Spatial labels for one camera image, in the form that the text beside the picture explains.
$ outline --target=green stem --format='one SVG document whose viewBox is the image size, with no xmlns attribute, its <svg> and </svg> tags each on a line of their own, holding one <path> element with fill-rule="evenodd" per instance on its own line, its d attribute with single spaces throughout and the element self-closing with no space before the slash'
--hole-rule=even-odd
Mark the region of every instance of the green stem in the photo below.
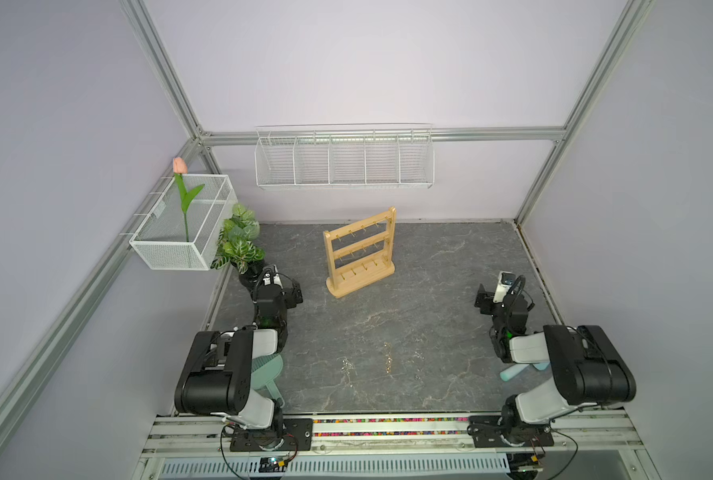
<svg viewBox="0 0 713 480">
<path fill-rule="evenodd" d="M 188 216 L 186 212 L 183 212 L 183 223 L 186 224 L 186 241 L 190 242 L 191 240 L 188 239 Z"/>
</svg>

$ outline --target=marble surface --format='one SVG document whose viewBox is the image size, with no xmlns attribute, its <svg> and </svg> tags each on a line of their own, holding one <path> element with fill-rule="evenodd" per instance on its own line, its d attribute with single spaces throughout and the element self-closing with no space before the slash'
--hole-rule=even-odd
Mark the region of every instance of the marble surface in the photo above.
<svg viewBox="0 0 713 480">
<path fill-rule="evenodd" d="M 536 302 L 527 331 L 554 323 L 510 224 L 397 224 L 396 272 L 340 299 L 325 285 L 322 232 L 337 225 L 263 225 L 266 259 L 296 278 L 304 302 L 289 311 L 290 338 L 276 385 L 285 413 L 499 410 L 508 396 L 551 377 L 528 368 L 510 382 L 474 307 L 508 270 L 527 277 Z M 247 291 L 229 279 L 216 328 L 246 325 Z"/>
</svg>

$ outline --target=black plant pot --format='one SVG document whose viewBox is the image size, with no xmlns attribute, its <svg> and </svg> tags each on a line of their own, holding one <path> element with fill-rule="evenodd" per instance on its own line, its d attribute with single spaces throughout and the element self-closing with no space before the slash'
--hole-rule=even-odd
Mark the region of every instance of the black plant pot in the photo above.
<svg viewBox="0 0 713 480">
<path fill-rule="evenodd" d="M 236 268 L 236 264 L 234 262 L 231 262 L 231 265 L 234 265 L 234 268 Z M 265 266 L 265 260 L 255 260 L 254 262 L 248 262 L 247 271 L 243 274 L 239 274 L 239 283 L 244 285 L 244 288 L 246 288 L 250 292 L 250 294 L 253 293 L 253 288 L 255 288 L 255 282 L 258 280 L 258 277 L 260 276 L 260 273 L 263 272 L 263 268 Z"/>
</svg>

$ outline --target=colorful strip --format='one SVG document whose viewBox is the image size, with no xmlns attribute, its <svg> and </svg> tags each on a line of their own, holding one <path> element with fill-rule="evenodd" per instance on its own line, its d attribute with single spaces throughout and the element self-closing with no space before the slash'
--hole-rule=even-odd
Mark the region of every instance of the colorful strip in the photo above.
<svg viewBox="0 0 713 480">
<path fill-rule="evenodd" d="M 406 417 L 406 418 L 331 418 L 313 419 L 314 423 L 373 423 L 373 422 L 467 422 L 468 417 Z"/>
<path fill-rule="evenodd" d="M 314 437 L 379 437 L 394 435 L 464 435 L 465 430 L 425 430 L 414 432 L 324 432 L 314 433 Z"/>
</svg>

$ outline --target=white wire basket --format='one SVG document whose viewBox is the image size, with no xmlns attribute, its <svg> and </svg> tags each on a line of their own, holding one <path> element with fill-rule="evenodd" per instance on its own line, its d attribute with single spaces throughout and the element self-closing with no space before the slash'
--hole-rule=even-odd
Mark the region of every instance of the white wire basket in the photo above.
<svg viewBox="0 0 713 480">
<path fill-rule="evenodd" d="M 259 132 L 255 146 L 258 187 L 431 187 L 431 128 Z"/>
<path fill-rule="evenodd" d="M 231 216 L 236 204 L 227 175 L 186 174 L 183 183 L 188 190 L 204 184 L 188 208 L 190 241 L 186 241 L 174 179 L 130 239 L 130 245 L 151 270 L 209 270 L 223 220 Z"/>
</svg>

